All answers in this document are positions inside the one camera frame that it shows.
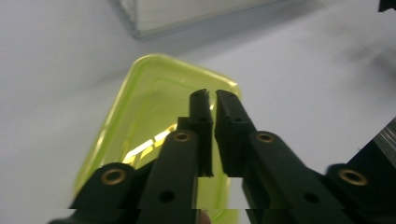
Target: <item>brass screw hole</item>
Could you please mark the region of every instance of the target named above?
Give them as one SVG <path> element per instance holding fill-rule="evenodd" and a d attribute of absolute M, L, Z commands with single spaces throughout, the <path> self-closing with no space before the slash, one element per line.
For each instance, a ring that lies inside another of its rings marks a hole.
<path fill-rule="evenodd" d="M 102 183 L 105 185 L 116 185 L 125 179 L 126 173 L 121 169 L 111 169 L 102 174 Z"/>
<path fill-rule="evenodd" d="M 178 142 L 187 142 L 191 139 L 191 136 L 187 133 L 177 133 L 175 134 L 174 138 Z"/>
<path fill-rule="evenodd" d="M 257 140 L 264 142 L 264 143 L 272 143 L 274 142 L 274 137 L 268 133 L 259 133 L 257 134 Z"/>
<path fill-rule="evenodd" d="M 341 177 L 341 179 L 352 185 L 365 186 L 369 183 L 366 176 L 353 170 L 343 169 L 340 170 L 338 175 Z"/>

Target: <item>translucent yellow lid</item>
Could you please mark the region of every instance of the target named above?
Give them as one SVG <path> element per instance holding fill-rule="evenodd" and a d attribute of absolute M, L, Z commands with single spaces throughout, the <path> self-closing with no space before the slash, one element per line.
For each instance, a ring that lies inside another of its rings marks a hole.
<path fill-rule="evenodd" d="M 137 60 L 79 171 L 75 192 L 105 164 L 124 162 L 137 169 L 154 160 L 177 118 L 189 115 L 190 94 L 201 89 L 209 91 L 213 119 L 216 90 L 240 95 L 235 82 L 204 68 L 161 54 Z M 230 179 L 222 172 L 216 141 L 212 154 L 214 177 L 199 178 L 197 208 L 207 209 L 212 223 L 236 223 L 237 212 L 226 209 Z"/>

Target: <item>screw hole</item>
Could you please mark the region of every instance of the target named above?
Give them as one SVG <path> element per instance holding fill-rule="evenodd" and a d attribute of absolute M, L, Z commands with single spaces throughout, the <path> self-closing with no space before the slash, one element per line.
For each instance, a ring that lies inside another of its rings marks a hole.
<path fill-rule="evenodd" d="M 270 143 L 274 141 L 274 137 L 269 135 L 268 133 L 260 133 L 257 135 L 257 139 L 264 143 Z"/>
<path fill-rule="evenodd" d="M 356 185 L 356 186 L 364 186 L 368 184 L 367 178 L 353 170 L 343 169 L 340 170 L 338 175 L 349 184 Z"/>
<path fill-rule="evenodd" d="M 172 190 L 166 190 L 160 193 L 159 199 L 163 203 L 170 203 L 175 199 L 175 193 Z"/>
<path fill-rule="evenodd" d="M 126 173 L 121 169 L 111 169 L 102 174 L 102 183 L 105 185 L 116 185 L 125 179 Z"/>
<path fill-rule="evenodd" d="M 177 133 L 174 138 L 178 142 L 187 142 L 191 139 L 191 136 L 187 133 Z"/>
<path fill-rule="evenodd" d="M 303 196 L 310 203 L 319 203 L 319 197 L 314 193 L 308 192 L 305 193 Z"/>

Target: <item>white table surface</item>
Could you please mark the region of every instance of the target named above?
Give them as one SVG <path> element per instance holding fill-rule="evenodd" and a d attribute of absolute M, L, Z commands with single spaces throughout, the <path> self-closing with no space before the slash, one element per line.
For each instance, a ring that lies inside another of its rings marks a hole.
<path fill-rule="evenodd" d="M 153 52 L 233 78 L 256 127 L 308 167 L 347 162 L 396 116 L 396 12 L 377 5 L 282 1 L 135 40 L 109 1 L 2 1 L 0 223 L 70 213 L 121 82 Z M 230 207 L 246 207 L 241 194 Z"/>

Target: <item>brass insert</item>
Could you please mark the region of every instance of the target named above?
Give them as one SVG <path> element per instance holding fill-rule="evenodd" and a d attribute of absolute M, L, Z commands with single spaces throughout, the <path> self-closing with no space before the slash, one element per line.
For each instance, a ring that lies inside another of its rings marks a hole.
<path fill-rule="evenodd" d="M 187 142 L 191 139 L 191 136 L 187 133 L 177 133 L 175 134 L 174 138 L 178 142 Z"/>
<path fill-rule="evenodd" d="M 274 142 L 274 137 L 268 133 L 259 133 L 256 136 L 257 140 L 264 143 L 272 143 Z"/>
<path fill-rule="evenodd" d="M 111 169 L 102 174 L 102 183 L 105 185 L 116 185 L 125 179 L 126 173 L 121 169 Z"/>
<path fill-rule="evenodd" d="M 353 170 L 342 169 L 338 175 L 341 177 L 341 179 L 352 185 L 365 186 L 369 183 L 366 176 Z"/>

